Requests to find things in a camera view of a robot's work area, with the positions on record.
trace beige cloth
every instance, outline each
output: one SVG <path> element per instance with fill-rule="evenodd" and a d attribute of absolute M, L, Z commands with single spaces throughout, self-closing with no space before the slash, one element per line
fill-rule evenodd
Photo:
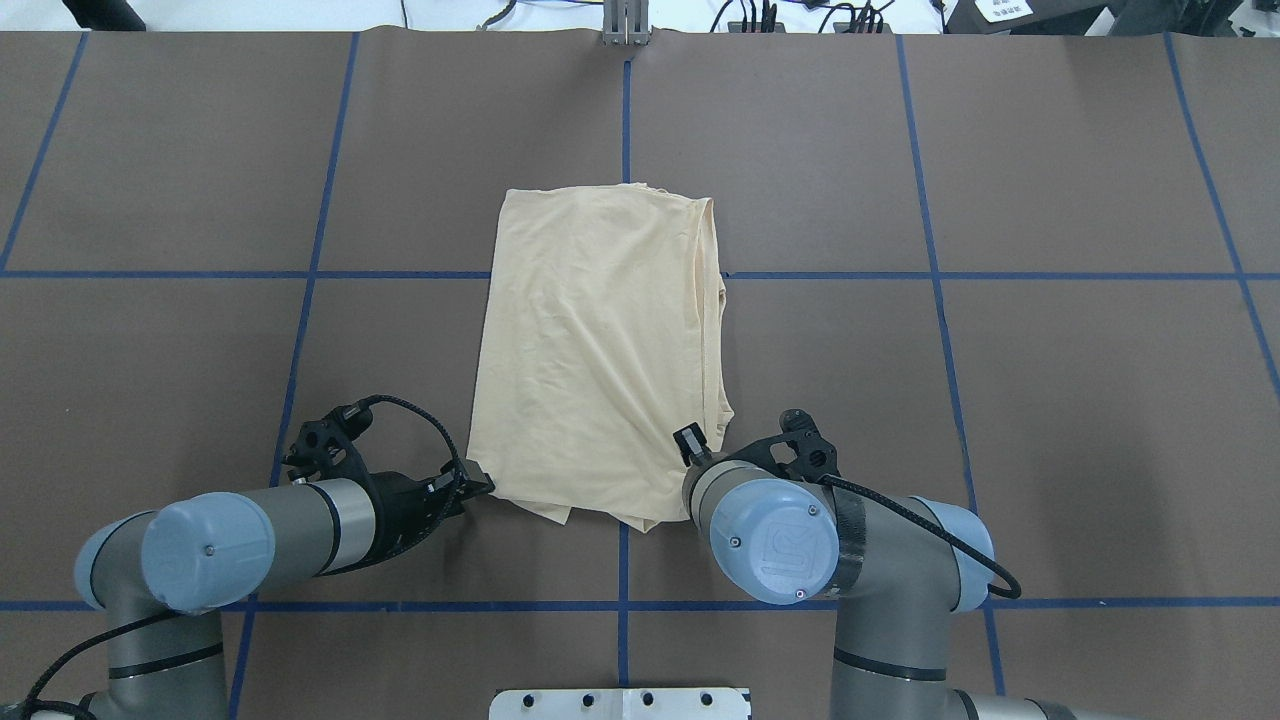
<path fill-rule="evenodd" d="M 718 450 L 712 201 L 644 184 L 513 190 L 498 219 L 467 456 L 494 495 L 563 524 L 600 510 L 648 532 L 689 518 L 672 433 Z"/>

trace black cable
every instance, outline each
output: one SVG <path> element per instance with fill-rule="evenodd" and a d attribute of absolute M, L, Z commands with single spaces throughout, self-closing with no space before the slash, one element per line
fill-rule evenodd
<path fill-rule="evenodd" d="M 36 684 L 31 685 L 31 691 L 27 692 L 27 697 L 22 701 L 22 712 L 19 714 L 19 717 L 22 720 L 31 720 L 31 716 L 35 715 L 37 711 L 51 710 L 54 712 L 63 712 L 67 715 L 72 715 L 79 720 L 97 720 L 93 716 L 93 714 L 90 712 L 88 710 L 77 707 L 69 702 L 40 700 L 40 693 L 45 691 L 45 685 L 49 684 L 49 680 L 54 679 L 54 675 L 56 675 L 58 671 L 61 670 L 64 665 L 70 662 L 77 655 L 84 652 L 86 650 L 96 644 L 105 643 L 106 641 L 115 639 L 125 633 L 132 633 L 133 630 L 146 628 L 147 625 L 154 625 L 161 620 L 168 620 L 170 618 L 177 618 L 177 616 L 178 614 L 174 612 L 173 610 L 165 610 L 164 612 L 160 612 L 157 615 L 143 618 L 141 620 L 134 620 L 132 623 L 120 625 L 119 628 L 114 628 L 105 633 L 93 635 L 92 638 L 68 650 L 67 652 L 63 653 L 61 657 L 55 660 L 54 664 L 50 665 L 49 669 L 45 670 L 42 675 L 40 675 L 40 679 L 36 680 Z M 72 710 L 69 710 L 72 707 L 76 708 L 76 712 L 72 712 Z"/>
<path fill-rule="evenodd" d="M 841 8 L 849 10 L 849 23 L 854 23 L 854 18 L 858 15 L 858 8 L 854 8 L 852 3 L 837 3 L 827 10 L 827 17 L 822 18 L 822 24 L 818 26 L 819 35 L 822 35 L 822 31 L 827 29 L 827 20 L 831 19 L 831 15 L 836 14 L 836 10 L 840 10 Z"/>
<path fill-rule="evenodd" d="M 952 536 L 951 533 L 946 532 L 937 523 L 934 523 L 932 520 L 927 520 L 925 518 L 922 518 L 920 515 L 918 515 L 918 514 L 913 512 L 911 510 L 904 507 L 901 503 L 895 502 L 893 500 L 891 500 L 891 498 L 888 498 L 888 497 L 886 497 L 886 496 L 883 496 L 883 495 L 873 491 L 872 488 L 864 488 L 863 486 L 860 486 L 858 483 L 851 483 L 851 482 L 846 480 L 845 478 L 841 478 L 841 477 L 837 477 L 837 475 L 832 475 L 829 473 L 826 474 L 826 475 L 823 475 L 823 477 L 820 477 L 820 478 L 818 478 L 818 484 L 820 484 L 820 486 L 829 486 L 829 487 L 833 487 L 833 488 L 840 488 L 840 489 L 844 489 L 844 491 L 849 491 L 849 492 L 851 492 L 854 495 L 865 497 L 867 500 L 870 500 L 872 502 L 877 502 L 879 505 L 883 505 L 884 507 L 892 510 L 893 512 L 897 512 L 902 518 L 906 518 L 911 523 L 914 523 L 914 524 L 919 525 L 920 528 L 928 530 L 929 533 L 937 536 L 940 539 L 945 541 L 951 547 L 954 547 L 954 548 L 959 550 L 960 552 L 968 555 L 969 557 L 974 559 L 979 565 L 982 565 L 983 568 L 991 570 L 997 577 L 1000 577 L 1001 580 L 1005 580 L 1005 583 L 1009 584 L 1009 588 L 1006 589 L 1006 588 L 1002 588 L 1002 587 L 993 585 L 993 584 L 988 583 L 987 584 L 987 591 L 991 592 L 991 594 L 1000 596 L 1000 597 L 1007 597 L 1009 600 L 1018 600 L 1019 597 L 1023 596 L 1023 585 L 1018 582 L 1018 578 L 1015 578 L 1012 573 L 1010 573 L 1009 570 L 1005 570 L 998 562 L 996 562 L 995 560 L 987 557 L 982 552 L 974 550 L 974 547 L 972 544 L 969 544 L 969 543 L 964 542 L 963 539 L 960 539 L 960 538 Z"/>
<path fill-rule="evenodd" d="M 392 557 L 397 557 L 399 555 L 408 552 L 415 546 L 417 546 L 417 543 L 426 539 L 428 536 L 434 533 L 440 527 L 440 523 L 443 523 L 444 519 L 448 518 L 449 511 L 453 510 L 453 505 L 457 501 L 457 497 L 466 491 L 467 484 L 471 482 L 470 475 L 467 475 L 467 466 L 466 464 L 462 462 L 462 455 L 458 454 L 458 446 L 453 443 L 453 437 L 449 434 L 449 430 L 444 429 L 444 424 L 436 420 L 435 415 L 431 415 L 430 413 L 422 410 L 417 405 L 413 405 L 407 400 L 396 397 L 394 395 L 370 395 L 369 397 L 361 400 L 356 405 L 360 406 L 362 410 L 367 410 L 369 407 L 372 407 L 379 402 L 389 402 L 392 405 L 399 405 L 401 407 L 408 410 L 410 413 L 417 415 L 419 418 L 422 418 L 428 423 L 431 423 L 431 425 L 434 425 L 435 429 L 440 433 L 440 437 L 444 438 L 444 445 L 448 446 L 449 448 L 449 459 L 453 461 L 453 471 L 457 473 L 457 479 L 453 483 L 453 489 L 449 491 L 449 495 L 444 498 L 444 505 L 440 507 L 440 511 L 436 512 L 435 518 L 431 519 L 431 524 L 424 528 L 422 532 L 420 532 L 412 539 L 401 544 L 398 548 L 393 550 L 388 555 L 384 555 L 381 557 L 370 561 L 362 561 L 362 562 L 356 562 L 353 565 L 347 565 L 346 568 L 339 568 L 337 570 L 324 573 L 323 577 L 342 575 L 344 573 L 351 573 L 352 570 L 360 570 L 364 568 L 369 568 L 370 565 L 384 562 L 387 560 L 390 560 Z"/>
<path fill-rule="evenodd" d="M 507 6 L 506 8 L 503 8 L 502 10 L 498 10 L 498 13 L 495 15 L 493 15 L 488 20 L 480 23 L 480 29 L 489 29 L 489 26 L 492 26 L 494 23 L 498 23 L 498 22 L 502 22 L 502 19 L 506 18 L 507 15 L 509 15 L 511 12 L 515 10 L 515 9 L 516 9 L 516 0 L 507 0 Z"/>
<path fill-rule="evenodd" d="M 733 4 L 733 0 L 724 0 L 724 4 L 721 5 L 721 12 L 716 13 L 716 19 L 712 20 L 712 29 L 709 29 L 707 32 L 716 32 L 716 26 L 718 26 L 719 24 L 719 19 L 724 17 L 724 10 L 728 10 L 728 6 L 732 5 L 732 4 Z M 742 20 L 744 22 L 746 20 L 746 15 L 742 15 Z"/>

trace gray metal bracket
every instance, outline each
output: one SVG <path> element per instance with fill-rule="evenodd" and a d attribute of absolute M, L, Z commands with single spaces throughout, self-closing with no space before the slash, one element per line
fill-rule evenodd
<path fill-rule="evenodd" d="M 605 45 L 649 45 L 649 0 L 604 0 Z"/>

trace horizontal blue line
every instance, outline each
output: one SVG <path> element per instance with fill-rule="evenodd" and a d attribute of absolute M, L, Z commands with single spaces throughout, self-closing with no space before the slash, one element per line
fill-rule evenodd
<path fill-rule="evenodd" d="M 1050 597 L 988 600 L 993 610 L 1107 610 L 1126 607 L 1280 607 L 1280 597 Z"/>
<path fill-rule="evenodd" d="M 616 612 L 616 600 L 532 600 L 497 602 L 431 601 L 279 601 L 259 602 L 257 612 Z M 243 612 L 247 602 L 223 610 Z M 836 610 L 837 601 L 810 600 L 795 605 L 768 605 L 751 600 L 632 600 L 630 612 L 795 612 Z M 1280 607 L 1280 597 L 1046 597 L 988 600 L 992 610 L 1107 610 L 1134 607 Z M 3 600 L 0 612 L 82 612 L 93 609 L 78 600 Z"/>
<path fill-rule="evenodd" d="M 319 270 L 319 279 L 489 279 L 489 270 Z M 927 272 L 739 272 L 730 281 L 928 281 Z M 943 281 L 1238 281 L 1234 273 L 997 273 L 941 272 Z M 28 279 L 306 279 L 306 270 L 0 270 Z M 1280 281 L 1280 273 L 1245 273 L 1249 281 Z"/>

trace white plate with holes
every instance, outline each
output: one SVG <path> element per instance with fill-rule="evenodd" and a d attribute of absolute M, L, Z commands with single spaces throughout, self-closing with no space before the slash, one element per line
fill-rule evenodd
<path fill-rule="evenodd" d="M 489 720 L 751 720 L 751 691 L 503 691 L 489 705 Z"/>

